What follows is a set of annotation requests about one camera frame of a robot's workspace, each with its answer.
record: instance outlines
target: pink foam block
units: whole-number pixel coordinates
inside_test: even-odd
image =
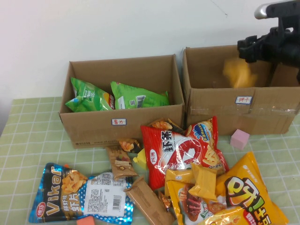
[[[77,220],[77,225],[95,225],[94,217],[86,217],[83,219]]]
[[[250,134],[237,129],[231,136],[230,144],[235,148],[243,150],[249,140],[249,137]]]

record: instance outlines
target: table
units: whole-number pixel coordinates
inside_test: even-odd
[[[60,121],[60,97],[16,99],[0,138],[0,225],[26,225],[46,163],[69,164],[85,175],[110,169],[103,148],[74,149]],[[284,135],[252,135],[244,151],[220,136],[229,166],[253,151],[271,199],[290,224],[300,224],[300,115]],[[148,179],[147,171],[134,163]],[[75,225],[75,221],[53,223]],[[133,225],[148,224],[134,209]]]

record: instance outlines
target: white wall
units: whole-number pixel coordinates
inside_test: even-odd
[[[177,54],[277,26],[268,0],[0,1],[0,133],[11,100],[61,96],[68,62]]]

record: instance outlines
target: open cardboard box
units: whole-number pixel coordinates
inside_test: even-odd
[[[90,82],[112,94],[116,81],[156,93],[168,91],[168,106],[113,111],[72,112],[65,103],[75,97],[70,77]],[[118,138],[142,140],[141,125],[159,118],[183,124],[184,100],[175,55],[70,62],[60,107],[61,121],[75,148],[105,146]]]
[[[185,49],[187,126],[216,115],[220,135],[236,129],[253,135],[287,132],[300,106],[298,69],[258,61],[250,64],[258,75],[255,87],[233,89],[223,76],[224,61],[232,57],[238,57],[235,45]]]

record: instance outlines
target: yellow snack bag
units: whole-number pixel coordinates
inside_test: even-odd
[[[247,153],[227,173],[217,178],[218,203],[227,208],[199,225],[286,225],[288,219],[271,201],[252,152]]]
[[[193,175],[193,171],[191,169],[188,170],[167,170],[165,173],[165,196],[169,197],[169,189],[167,186],[167,182],[169,180],[180,181],[188,184],[195,184],[195,178]]]
[[[215,195],[217,171],[194,163],[192,171],[196,184],[188,192],[201,198],[217,200]]]
[[[251,74],[248,63],[239,58],[226,60],[223,74],[229,79],[233,88],[253,87],[257,80],[257,75]]]
[[[196,225],[213,215],[202,198],[188,192],[193,184],[170,180],[167,186],[178,225]]]

